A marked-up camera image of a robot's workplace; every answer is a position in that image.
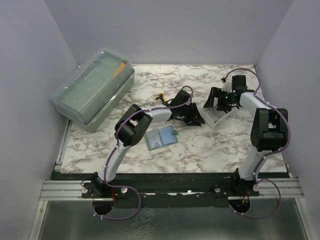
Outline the white plastic card tray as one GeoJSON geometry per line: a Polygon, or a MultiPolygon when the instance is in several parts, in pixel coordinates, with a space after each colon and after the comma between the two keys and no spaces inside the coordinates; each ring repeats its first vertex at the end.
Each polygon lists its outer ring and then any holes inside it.
{"type": "Polygon", "coordinates": [[[212,108],[204,108],[202,111],[202,117],[206,124],[210,127],[215,128],[220,122],[230,116],[232,112],[225,112],[223,110],[218,110],[217,106],[212,108]]]}

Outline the green card holder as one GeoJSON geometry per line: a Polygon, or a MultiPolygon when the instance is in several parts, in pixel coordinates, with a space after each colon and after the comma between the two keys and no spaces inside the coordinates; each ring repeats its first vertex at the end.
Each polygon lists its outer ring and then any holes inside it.
{"type": "Polygon", "coordinates": [[[151,131],[158,131],[159,135],[160,135],[160,138],[161,138],[161,142],[162,142],[162,146],[161,147],[157,147],[157,148],[154,148],[154,149],[151,149],[150,147],[150,144],[149,144],[149,140],[148,140],[148,137],[147,137],[147,133],[150,132],[146,132],[145,135],[144,135],[144,139],[145,139],[145,142],[146,142],[146,145],[147,145],[147,149],[149,151],[154,151],[154,150],[157,150],[157,149],[160,149],[160,148],[164,148],[164,147],[167,147],[167,146],[170,146],[170,145],[173,145],[173,144],[177,144],[179,141],[178,141],[178,132],[174,129],[174,127],[172,125],[170,126],[166,126],[166,127],[162,127],[162,128],[159,128],[159,129],[155,129],[155,130],[151,130],[151,131]]]}

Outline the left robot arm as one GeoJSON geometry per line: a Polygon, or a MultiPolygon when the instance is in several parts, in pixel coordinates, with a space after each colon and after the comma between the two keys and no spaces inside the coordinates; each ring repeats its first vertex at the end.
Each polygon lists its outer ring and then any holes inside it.
{"type": "Polygon", "coordinates": [[[91,179],[93,191],[101,198],[107,197],[113,187],[109,183],[116,177],[117,170],[131,147],[144,137],[149,126],[171,120],[183,121],[187,126],[205,124],[196,103],[192,102],[194,91],[183,86],[170,102],[150,109],[142,109],[133,104],[114,127],[115,142],[101,170],[91,179]]]}

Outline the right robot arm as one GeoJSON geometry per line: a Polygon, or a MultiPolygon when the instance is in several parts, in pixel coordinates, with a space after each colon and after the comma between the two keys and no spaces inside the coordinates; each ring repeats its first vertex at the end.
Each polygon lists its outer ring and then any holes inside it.
{"type": "Polygon", "coordinates": [[[248,190],[246,181],[257,179],[267,156],[277,154],[290,140],[288,111],[276,108],[261,99],[257,91],[248,89],[246,76],[235,75],[223,80],[222,88],[212,87],[203,105],[207,122],[214,128],[225,120],[234,108],[245,108],[252,116],[250,132],[252,148],[243,164],[236,170],[238,179],[230,183],[230,191],[241,196],[248,190]]]}

